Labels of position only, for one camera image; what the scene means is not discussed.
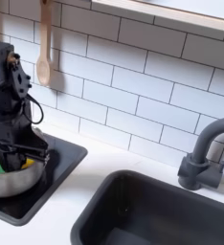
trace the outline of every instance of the pot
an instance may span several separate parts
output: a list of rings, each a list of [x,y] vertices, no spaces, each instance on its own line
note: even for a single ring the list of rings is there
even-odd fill
[[[0,197],[10,197],[32,188],[40,179],[45,168],[42,162],[34,162],[19,171],[0,173]]]

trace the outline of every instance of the sink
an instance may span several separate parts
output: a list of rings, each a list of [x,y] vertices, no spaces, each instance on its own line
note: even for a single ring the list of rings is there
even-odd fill
[[[110,174],[72,245],[224,245],[224,204],[133,171]]]

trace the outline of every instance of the faucet spout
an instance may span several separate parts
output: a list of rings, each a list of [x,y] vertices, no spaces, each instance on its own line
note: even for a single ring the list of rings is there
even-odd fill
[[[197,190],[201,185],[218,188],[224,168],[224,162],[219,167],[210,165],[206,156],[212,141],[224,133],[224,119],[215,121],[208,125],[200,134],[193,153],[183,158],[179,167],[179,184],[190,190]]]
[[[220,119],[209,124],[200,134],[191,160],[197,164],[205,163],[212,141],[220,134],[224,133],[224,119]]]

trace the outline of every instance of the stove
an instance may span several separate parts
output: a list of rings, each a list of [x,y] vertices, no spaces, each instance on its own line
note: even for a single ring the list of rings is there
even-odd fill
[[[79,145],[44,135],[49,144],[50,160],[38,183],[28,191],[8,198],[0,198],[0,219],[14,225],[27,224],[87,155]]]

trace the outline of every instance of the tile wall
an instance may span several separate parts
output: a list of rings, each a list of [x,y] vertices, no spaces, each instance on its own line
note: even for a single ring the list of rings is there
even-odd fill
[[[224,118],[224,32],[58,0],[43,87],[39,21],[39,0],[0,0],[0,40],[21,55],[47,123],[179,167],[202,129]],[[224,135],[208,158],[224,160]]]

